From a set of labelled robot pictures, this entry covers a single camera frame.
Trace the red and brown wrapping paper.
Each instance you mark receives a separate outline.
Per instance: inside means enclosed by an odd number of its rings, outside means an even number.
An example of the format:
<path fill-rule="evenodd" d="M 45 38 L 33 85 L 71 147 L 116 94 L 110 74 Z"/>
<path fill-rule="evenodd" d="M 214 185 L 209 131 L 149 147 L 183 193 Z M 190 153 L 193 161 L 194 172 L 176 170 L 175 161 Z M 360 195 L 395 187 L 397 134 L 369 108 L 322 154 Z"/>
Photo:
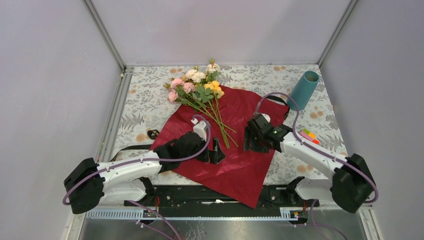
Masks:
<path fill-rule="evenodd" d="M 218 164 L 186 160 L 174 172 L 254 209 L 275 152 L 245 151 L 245 127 L 254 116 L 257 104 L 260 104 L 259 113 L 269 115 L 273 126 L 283 124 L 289 107 L 262 99 L 252 91 L 226 86 L 221 89 L 224 95 L 218 100 L 218 106 L 223 123 L 230 127 L 227 131 L 231 136 L 229 148 L 226 148 L 215 121 L 208 116 L 205 119 L 211 124 L 212 137 L 219 139 L 225 158 Z"/>

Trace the flower bouquet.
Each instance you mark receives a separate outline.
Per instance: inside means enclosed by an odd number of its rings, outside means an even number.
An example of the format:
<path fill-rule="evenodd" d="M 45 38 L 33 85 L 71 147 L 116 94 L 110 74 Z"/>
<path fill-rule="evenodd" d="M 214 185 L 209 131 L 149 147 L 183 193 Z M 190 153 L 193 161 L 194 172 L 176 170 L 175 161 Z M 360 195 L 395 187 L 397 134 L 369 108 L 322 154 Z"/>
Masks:
<path fill-rule="evenodd" d="M 221 74 L 220 66 L 212 58 L 205 70 L 197 65 L 188 70 L 181 77 L 172 77 L 163 86 L 168 90 L 168 101 L 180 103 L 193 108 L 211 118 L 218 126 L 224 145 L 230 148 L 230 142 L 238 146 L 228 131 L 236 131 L 224 123 L 220 111 L 219 100 L 225 95 L 220 82 L 217 80 Z"/>

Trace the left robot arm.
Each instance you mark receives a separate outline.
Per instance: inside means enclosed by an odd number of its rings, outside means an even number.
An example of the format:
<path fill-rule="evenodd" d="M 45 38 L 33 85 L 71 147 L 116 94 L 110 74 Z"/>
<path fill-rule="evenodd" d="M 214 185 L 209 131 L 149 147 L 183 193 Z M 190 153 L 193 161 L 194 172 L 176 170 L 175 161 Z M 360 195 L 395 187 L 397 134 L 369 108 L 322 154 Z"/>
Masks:
<path fill-rule="evenodd" d="M 105 203 L 139 201 L 148 206 L 154 202 L 155 192 L 147 176 L 175 170 L 186 160 L 219 164 L 226 157 L 218 138 L 212 138 L 212 149 L 208 144 L 208 139 L 189 131 L 143 157 L 101 163 L 86 158 L 65 178 L 62 203 L 76 215 Z"/>

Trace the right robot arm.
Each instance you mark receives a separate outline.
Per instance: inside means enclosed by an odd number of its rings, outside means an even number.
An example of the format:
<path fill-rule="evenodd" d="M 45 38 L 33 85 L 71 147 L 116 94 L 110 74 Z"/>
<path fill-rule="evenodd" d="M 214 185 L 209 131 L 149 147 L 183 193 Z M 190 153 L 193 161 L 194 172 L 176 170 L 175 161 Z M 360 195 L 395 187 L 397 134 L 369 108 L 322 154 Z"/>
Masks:
<path fill-rule="evenodd" d="M 334 202 L 348 213 L 356 213 L 375 191 L 375 181 L 362 156 L 336 155 L 287 125 L 273 126 L 266 114 L 258 113 L 247 122 L 245 140 L 245 150 L 250 144 L 259 148 L 259 152 L 274 150 L 305 162 L 326 177 L 301 176 L 292 180 L 286 187 L 286 198 L 293 206 L 305 200 L 322 200 Z"/>

